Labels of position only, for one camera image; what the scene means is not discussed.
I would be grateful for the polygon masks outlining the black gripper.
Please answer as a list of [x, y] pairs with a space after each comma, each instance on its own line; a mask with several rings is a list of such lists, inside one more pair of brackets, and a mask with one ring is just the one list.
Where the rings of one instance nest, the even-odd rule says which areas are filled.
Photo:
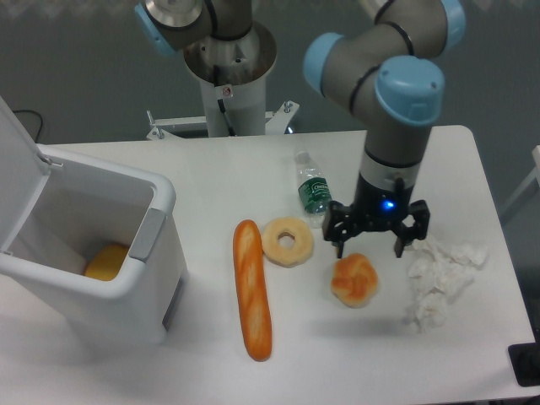
[[[405, 186], [402, 178], [391, 181], [388, 188], [379, 188], [359, 172], [351, 206], [330, 201], [322, 223], [324, 241], [330, 242], [343, 257], [345, 243], [361, 232], [392, 230], [397, 239], [394, 253], [401, 258], [407, 246], [415, 240], [424, 240], [428, 234], [430, 211], [425, 200], [411, 201], [415, 184]], [[404, 224], [408, 217], [411, 225]]]

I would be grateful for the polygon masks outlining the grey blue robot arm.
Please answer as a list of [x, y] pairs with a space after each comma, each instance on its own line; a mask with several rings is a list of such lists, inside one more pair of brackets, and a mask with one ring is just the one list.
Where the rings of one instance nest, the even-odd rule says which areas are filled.
[[[445, 91], [433, 60], [461, 40], [466, 17], [458, 1], [370, 7], [370, 30], [353, 39], [320, 35], [303, 61], [306, 82], [367, 130], [354, 200], [329, 204], [322, 233], [342, 250], [363, 232], [391, 231], [401, 256], [429, 227], [427, 204], [411, 196]], [[160, 52], [183, 54], [201, 85], [209, 135], [264, 132], [265, 80], [277, 45], [250, 2], [141, 1], [135, 14]]]

